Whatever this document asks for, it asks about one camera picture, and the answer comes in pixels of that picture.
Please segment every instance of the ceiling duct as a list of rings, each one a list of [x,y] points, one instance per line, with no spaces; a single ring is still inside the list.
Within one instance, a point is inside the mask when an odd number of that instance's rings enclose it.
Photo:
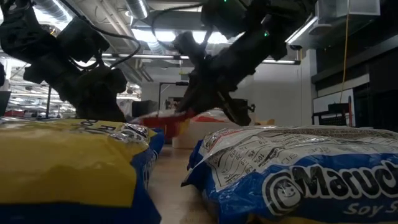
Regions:
[[[68,24],[73,13],[58,0],[35,0],[35,8],[40,12],[53,17],[59,23]]]
[[[145,0],[125,0],[130,15],[134,19],[145,19],[149,15],[149,6]]]
[[[286,42],[310,49],[325,48],[344,40],[348,14],[351,35],[380,16],[380,11],[380,0],[318,0],[315,16]]]

